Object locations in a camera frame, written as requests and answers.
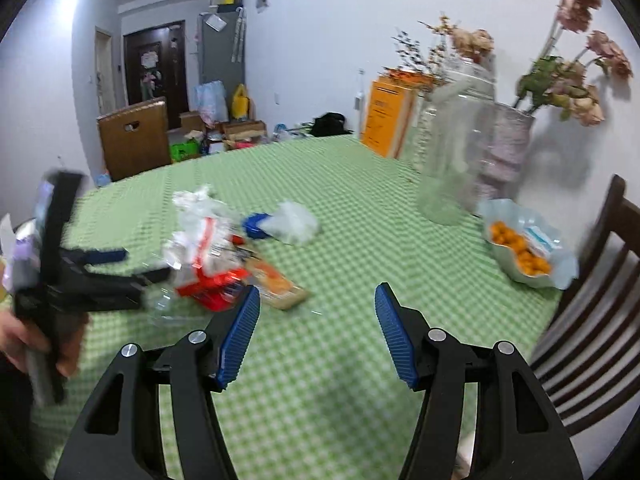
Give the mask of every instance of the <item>yellow bag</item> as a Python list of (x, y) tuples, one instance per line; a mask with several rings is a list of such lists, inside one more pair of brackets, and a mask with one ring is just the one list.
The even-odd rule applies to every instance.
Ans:
[(231, 115), (234, 119), (247, 118), (249, 116), (249, 98), (246, 95), (244, 85), (238, 85), (234, 93), (234, 100), (231, 103)]

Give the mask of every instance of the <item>human hand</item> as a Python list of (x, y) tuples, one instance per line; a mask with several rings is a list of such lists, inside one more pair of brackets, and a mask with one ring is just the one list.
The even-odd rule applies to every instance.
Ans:
[[(60, 357), (56, 368), (65, 377), (78, 370), (78, 359), (89, 317), (85, 314), (82, 326), (60, 345)], [(40, 329), (30, 322), (21, 322), (9, 310), (0, 312), (0, 351), (23, 373), (27, 373), (26, 348), (49, 352), (51, 345)]]

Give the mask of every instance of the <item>green basket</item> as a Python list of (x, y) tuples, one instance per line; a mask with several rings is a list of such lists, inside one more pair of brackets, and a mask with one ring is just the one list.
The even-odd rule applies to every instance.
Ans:
[(200, 143), (192, 139), (181, 144), (172, 144), (169, 149), (171, 150), (171, 160), (181, 162), (188, 156), (199, 153)]

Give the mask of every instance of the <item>bowl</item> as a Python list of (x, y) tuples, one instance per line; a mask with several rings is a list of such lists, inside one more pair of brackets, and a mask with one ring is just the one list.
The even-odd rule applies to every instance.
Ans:
[[(524, 283), (532, 288), (555, 287), (566, 290), (578, 277), (578, 260), (573, 251), (567, 248), (560, 231), (549, 225), (540, 213), (520, 206), (508, 198), (482, 200), (478, 205), (478, 213), (482, 216), (484, 239), (491, 244), (494, 258), (502, 270), (515, 282)], [(495, 244), (491, 236), (491, 225), (502, 221), (518, 234), (528, 227), (535, 226), (553, 242), (553, 249), (547, 258), (551, 264), (550, 274), (528, 276), (517, 265), (516, 253), (510, 247)]]

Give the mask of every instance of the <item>metal screw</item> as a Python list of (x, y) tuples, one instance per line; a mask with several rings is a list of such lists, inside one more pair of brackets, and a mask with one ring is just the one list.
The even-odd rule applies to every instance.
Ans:
[(124, 355), (124, 357), (131, 357), (132, 355), (135, 355), (137, 351), (138, 351), (138, 347), (135, 346), (133, 343), (129, 343), (128, 345), (124, 345), (122, 347), (122, 350), (120, 350), (120, 353)]
[(439, 328), (432, 328), (429, 330), (429, 339), (432, 341), (444, 341), (447, 338), (447, 333)]
[(202, 343), (207, 338), (207, 334), (205, 334), (202, 330), (196, 330), (195, 332), (191, 332), (189, 334), (189, 342), (194, 345), (198, 343)]
[(513, 354), (515, 352), (515, 348), (508, 341), (500, 341), (498, 343), (498, 350), (501, 353), (507, 354), (507, 355), (511, 355), (511, 354)]

